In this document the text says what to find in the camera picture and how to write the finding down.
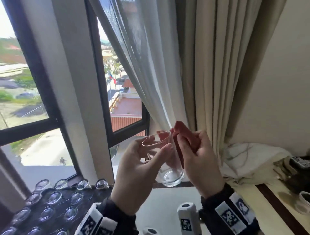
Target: window frame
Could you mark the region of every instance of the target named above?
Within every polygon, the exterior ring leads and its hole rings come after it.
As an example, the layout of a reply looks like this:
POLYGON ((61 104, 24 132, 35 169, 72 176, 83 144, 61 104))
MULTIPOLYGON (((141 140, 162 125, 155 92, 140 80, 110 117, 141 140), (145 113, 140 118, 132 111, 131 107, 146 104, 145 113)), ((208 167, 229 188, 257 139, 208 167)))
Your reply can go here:
MULTIPOLYGON (((93 54, 94 54, 94 61, 95 61, 95 66, 96 66, 98 84, 100 88, 100 99, 101 99, 101 105, 102 105, 102 110, 104 114, 104 124, 106 128, 108 146, 109 148, 111 148, 121 143, 122 141, 140 133, 141 131, 145 130, 146 132, 145 135, 148 135, 150 115, 145 105, 142 102, 142 108, 141 108, 142 119, 138 122, 135 122, 122 129, 119 129, 113 132, 111 116, 110 116, 110 106, 109 106, 109 100, 108 100, 108 91, 106 89, 106 77, 105 77, 105 72, 104 72, 104 64, 102 61, 101 42, 100 42, 100 36, 99 36, 97 16, 89 0, 85 0, 85 6, 86 6, 86 14, 87 14, 89 33, 90 33, 90 38, 91 38, 91 43, 92 43, 92 49, 93 49, 93 54)), ((126 56, 121 48, 121 45, 119 44, 117 40, 117 37, 106 15, 104 15, 104 21, 105 23, 104 24, 101 23, 101 26, 104 32, 106 33, 109 39, 109 42, 111 43, 128 77, 132 78, 134 76, 134 73, 126 59, 126 56)))
POLYGON ((74 183, 77 179, 82 177, 81 170, 70 142, 64 120, 61 116, 49 77, 43 65, 32 29, 26 17, 26 13, 21 1, 19 0, 2 0, 2 3, 10 19, 16 38, 20 44, 49 118, 0 130, 0 146, 54 129, 60 129, 76 171, 76 174, 69 177, 68 180, 70 181, 69 183, 74 183))

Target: white wall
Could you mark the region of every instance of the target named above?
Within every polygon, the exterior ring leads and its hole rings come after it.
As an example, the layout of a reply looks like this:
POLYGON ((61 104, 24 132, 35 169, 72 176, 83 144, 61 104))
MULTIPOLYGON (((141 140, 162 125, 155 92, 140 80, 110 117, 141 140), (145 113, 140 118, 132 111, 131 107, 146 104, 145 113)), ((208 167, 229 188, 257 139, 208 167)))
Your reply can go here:
POLYGON ((288 0, 231 143, 310 147, 310 1, 288 0))

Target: tree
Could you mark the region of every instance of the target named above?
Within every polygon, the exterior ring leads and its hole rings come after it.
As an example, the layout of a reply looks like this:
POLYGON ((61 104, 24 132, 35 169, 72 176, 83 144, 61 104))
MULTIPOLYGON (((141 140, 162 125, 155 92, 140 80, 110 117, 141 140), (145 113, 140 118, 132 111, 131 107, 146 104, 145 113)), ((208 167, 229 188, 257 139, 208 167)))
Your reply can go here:
POLYGON ((26 89, 32 89, 37 87, 29 69, 25 69, 22 74, 18 75, 15 78, 15 81, 21 87, 26 89))
POLYGON ((13 99, 13 96, 7 92, 7 91, 0 91, 0 101, 11 101, 13 99))

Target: sheer white curtain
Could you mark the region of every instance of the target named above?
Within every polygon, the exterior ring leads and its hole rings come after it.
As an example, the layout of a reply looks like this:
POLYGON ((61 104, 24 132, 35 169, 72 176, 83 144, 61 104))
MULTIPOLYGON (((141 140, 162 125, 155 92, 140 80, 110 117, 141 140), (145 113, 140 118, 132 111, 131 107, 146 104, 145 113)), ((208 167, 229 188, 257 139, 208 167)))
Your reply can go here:
POLYGON ((188 125, 180 74, 175 2, 90 2, 108 38, 111 33, 117 37, 121 54, 131 70, 125 68, 126 72, 151 117, 166 130, 176 120, 188 125), (112 30, 107 32, 108 27, 104 24, 110 24, 112 30))

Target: red napkin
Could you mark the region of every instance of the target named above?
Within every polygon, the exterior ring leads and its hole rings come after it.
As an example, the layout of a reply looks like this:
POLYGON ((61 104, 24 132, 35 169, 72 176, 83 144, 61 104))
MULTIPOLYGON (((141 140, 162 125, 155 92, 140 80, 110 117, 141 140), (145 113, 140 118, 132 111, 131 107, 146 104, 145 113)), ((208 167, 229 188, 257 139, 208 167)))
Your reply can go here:
MULTIPOLYGON (((159 133, 160 131, 157 131, 158 136, 160 138, 160 140, 164 140, 165 138, 167 138, 167 134, 166 133, 159 133)), ((179 143, 178 143, 178 139, 177 136, 178 134, 182 135, 183 137, 185 137, 189 143, 189 145, 191 146, 192 150, 194 153, 197 152, 201 140, 199 138, 197 138, 188 128, 187 126, 185 126, 185 124, 181 121, 176 121, 175 122, 175 126, 173 128, 171 128, 170 132, 172 133, 172 137, 175 143, 175 147, 176 150, 178 152, 182 167, 184 169, 184 160, 183 160, 183 154, 182 151, 180 149, 179 143)))

